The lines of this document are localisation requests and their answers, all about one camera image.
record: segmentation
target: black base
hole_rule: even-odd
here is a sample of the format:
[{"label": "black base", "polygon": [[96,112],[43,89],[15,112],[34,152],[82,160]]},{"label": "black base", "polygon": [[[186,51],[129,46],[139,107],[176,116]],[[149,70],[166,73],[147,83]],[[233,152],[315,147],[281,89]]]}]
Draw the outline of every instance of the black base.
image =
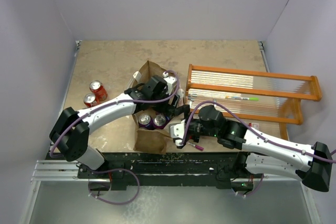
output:
[{"label": "black base", "polygon": [[[238,175],[233,171],[237,153],[168,153],[155,155],[146,153],[104,153],[108,162],[102,170],[125,168],[132,170],[141,186],[215,186],[231,189],[241,186],[230,179]],[[78,178],[106,178],[108,174],[92,174],[84,166]],[[239,174],[248,179],[249,175]],[[134,177],[127,172],[112,173],[112,190],[126,190],[136,186]]]}]

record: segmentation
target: tabletop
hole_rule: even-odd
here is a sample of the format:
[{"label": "tabletop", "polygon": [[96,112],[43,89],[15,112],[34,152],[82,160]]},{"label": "tabletop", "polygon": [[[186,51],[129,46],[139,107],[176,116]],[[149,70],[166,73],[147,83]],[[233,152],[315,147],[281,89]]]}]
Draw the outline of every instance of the tabletop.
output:
[{"label": "tabletop", "polygon": [[[65,108],[85,107],[83,98],[90,93],[89,84],[100,80],[108,93],[108,100],[122,93],[132,77],[147,61],[162,68],[175,70],[185,87],[189,64],[210,67],[266,71],[256,40],[127,40],[83,41]],[[280,137],[278,123],[258,122],[259,129]],[[89,137],[89,144],[102,152],[133,152],[135,124],[130,116],[115,120]],[[215,138],[200,139],[206,152],[231,151],[217,144]],[[177,149],[173,142],[167,152],[198,152],[192,146]]]}]

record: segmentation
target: purple soda can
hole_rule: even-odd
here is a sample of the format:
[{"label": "purple soda can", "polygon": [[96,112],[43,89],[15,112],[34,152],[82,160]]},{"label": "purple soda can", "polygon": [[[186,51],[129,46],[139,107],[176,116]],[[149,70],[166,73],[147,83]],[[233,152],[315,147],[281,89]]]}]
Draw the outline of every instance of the purple soda can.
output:
[{"label": "purple soda can", "polygon": [[140,128],[146,128],[147,130],[153,129],[152,118],[148,114],[141,114],[138,118],[138,124]]},{"label": "purple soda can", "polygon": [[170,121],[169,116],[164,115],[164,114],[161,114],[160,112],[156,112],[155,114],[156,114],[156,115],[163,115],[163,116],[166,118],[166,124],[169,123],[169,121]]},{"label": "purple soda can", "polygon": [[166,126],[166,117],[164,115],[157,115],[153,120],[155,129],[163,129]]}]

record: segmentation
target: cable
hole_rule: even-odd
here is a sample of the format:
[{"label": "cable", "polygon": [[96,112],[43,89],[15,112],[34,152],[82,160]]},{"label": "cable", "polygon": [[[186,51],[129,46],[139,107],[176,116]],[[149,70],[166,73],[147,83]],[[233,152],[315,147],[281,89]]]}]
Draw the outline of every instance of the cable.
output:
[{"label": "cable", "polygon": [[96,171],[96,170],[92,170],[92,169],[90,169],[89,167],[87,167],[87,169],[88,169],[89,171],[91,171],[92,173],[95,173],[95,174],[104,174],[104,173],[111,173],[111,172],[117,172],[117,171],[123,170],[124,172],[128,172],[128,173],[130,173],[131,175],[133,175],[133,177],[135,178],[136,183],[137,183],[137,185],[138,185],[138,186],[137,186],[137,189],[136,189],[137,191],[136,191],[135,195],[134,195],[131,199],[129,199],[129,200],[127,200],[127,201],[124,201],[124,202],[114,202],[114,201],[109,201],[109,200],[100,198],[98,195],[94,195],[94,194],[91,192],[91,190],[90,190],[90,183],[89,183],[89,184],[88,184],[89,195],[92,196],[93,198],[98,199],[98,200],[100,200],[100,201],[103,201],[103,202],[105,202],[105,203],[111,204],[111,205],[122,206],[122,205],[126,205],[126,204],[128,204],[128,203],[131,203],[131,202],[134,201],[134,200],[136,199],[136,197],[138,196],[139,191],[140,191],[140,181],[139,181],[138,177],[136,176],[136,174],[135,174],[134,172],[132,172],[132,171],[130,171],[130,170],[127,170],[127,169],[124,169],[124,168],[116,168],[116,169],[111,169],[111,170],[104,170],[104,171],[101,171],[101,172],[98,172],[98,171]]},{"label": "cable", "polygon": [[145,85],[145,83],[141,82],[138,85],[136,85],[135,88],[139,88],[139,87],[144,86],[144,85]]},{"label": "cable", "polygon": [[[165,73],[172,73],[172,74],[174,75],[174,77],[176,78],[176,88],[175,88],[174,92],[173,92],[170,96],[168,96],[168,97],[166,97],[166,98],[164,98],[164,99],[155,100],[155,101],[143,101],[143,100],[120,100],[120,101],[111,102],[111,103],[106,103],[106,104],[103,103],[102,106],[100,106],[100,107],[98,107],[98,108],[95,108],[95,109],[91,110],[90,113],[95,113],[95,112],[97,112],[97,111],[99,111],[99,110],[102,110],[102,109],[104,109],[104,108],[107,108],[107,107],[109,107],[109,106],[113,106],[113,105],[115,105],[115,104],[117,104],[117,103],[123,103],[123,102],[149,103],[149,104],[150,104],[150,103],[161,103],[161,102],[165,102],[165,101],[170,100],[172,97],[174,97],[174,96],[176,95],[177,91],[179,90],[179,88],[180,88],[180,80],[179,80],[179,78],[178,78],[178,76],[177,76],[177,73],[176,73],[175,71],[173,71],[173,70],[167,70]],[[65,135],[72,129],[73,126],[75,126],[78,122],[80,122],[81,120],[83,120],[84,118],[86,118],[86,117],[88,117],[88,116],[89,116],[89,113],[86,113],[86,114],[82,115],[81,117],[77,118],[74,122],[72,122],[72,123],[71,123],[71,124],[70,124],[70,125],[63,131],[63,132],[62,132],[62,134],[57,138],[56,142],[54,143],[53,147],[52,147],[51,150],[50,150],[49,155],[50,155],[51,158],[63,157],[62,154],[54,154],[54,151],[55,151],[55,149],[57,148],[59,142],[60,142],[60,141],[62,140],[62,138],[63,138],[63,137],[64,137],[64,136],[65,136]]]},{"label": "cable", "polygon": [[256,189],[254,189],[253,191],[250,191],[249,193],[248,193],[248,191],[247,191],[247,192],[245,192],[244,194],[240,194],[240,193],[238,193],[237,191],[234,191],[234,190],[233,190],[233,191],[235,192],[236,195],[240,195],[240,196],[242,196],[243,198],[246,198],[247,196],[251,196],[251,195],[255,194],[256,191],[259,190],[259,188],[261,187],[261,183],[263,182],[263,180],[264,180],[264,175],[262,174],[262,176],[261,176],[261,178],[260,178],[260,181],[259,181],[259,183],[258,183]]},{"label": "cable", "polygon": [[[204,102],[201,102],[199,103],[193,110],[193,112],[191,112],[189,118],[188,118],[188,121],[185,125],[185,128],[186,130],[184,131],[184,135],[183,135],[183,139],[182,139],[182,144],[184,145],[185,144],[185,141],[186,141],[186,135],[187,135],[187,132],[188,132],[188,128],[189,128],[189,125],[190,125],[190,122],[195,114],[195,112],[197,111],[197,109],[202,106],[203,104],[205,103],[212,103],[212,104],[215,104],[219,107],[221,107],[223,110],[227,111],[230,115],[232,115],[235,119],[237,119],[241,124],[243,124],[246,128],[248,128],[252,133],[254,133],[257,137],[261,138],[262,140],[266,140],[266,138],[262,135],[260,135],[258,132],[256,132],[252,127],[248,126],[247,123],[245,123],[242,119],[240,119],[238,116],[236,116],[235,113],[231,112],[227,107],[217,103],[217,102],[214,102],[214,101],[204,101]],[[270,139],[268,139],[268,143],[270,144],[273,144],[277,147],[281,147],[281,148],[285,148],[285,149],[288,149],[288,150],[291,150],[291,151],[295,151],[295,152],[299,152],[300,154],[302,155],[308,155],[308,156],[311,156],[313,158],[316,158],[318,160],[321,160],[321,161],[324,161],[324,162],[327,162],[327,163],[332,163],[332,164],[335,164],[336,163],[336,160],[332,160],[332,159],[327,159],[327,158],[323,158],[323,157],[320,157],[318,155],[314,155],[314,154],[311,154],[311,153],[308,153],[308,152],[305,152],[305,154],[303,154],[303,150],[300,150],[300,149],[297,149],[297,148],[294,148],[294,147],[290,147],[290,146],[287,146],[287,145],[283,145],[283,144],[278,144]]]},{"label": "cable", "polygon": [[235,177],[234,179],[230,180],[230,182],[235,181],[237,178],[239,178],[239,176]]}]

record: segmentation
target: can lid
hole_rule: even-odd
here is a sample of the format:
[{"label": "can lid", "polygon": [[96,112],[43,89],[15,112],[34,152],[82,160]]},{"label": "can lid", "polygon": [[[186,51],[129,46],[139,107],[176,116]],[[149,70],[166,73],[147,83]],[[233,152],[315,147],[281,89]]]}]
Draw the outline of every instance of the can lid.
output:
[{"label": "can lid", "polygon": [[101,87],[101,82],[100,81],[93,81],[90,84],[90,89],[91,90],[97,90]]},{"label": "can lid", "polygon": [[138,121],[140,124],[146,125],[151,122],[151,117],[148,114],[139,115]]},{"label": "can lid", "polygon": [[162,126],[166,123],[166,118],[163,115],[157,115],[153,121],[155,125]]},{"label": "can lid", "polygon": [[95,94],[87,94],[87,95],[84,97],[84,102],[91,103],[91,102],[93,102],[95,99],[96,99],[96,95],[95,95]]}]

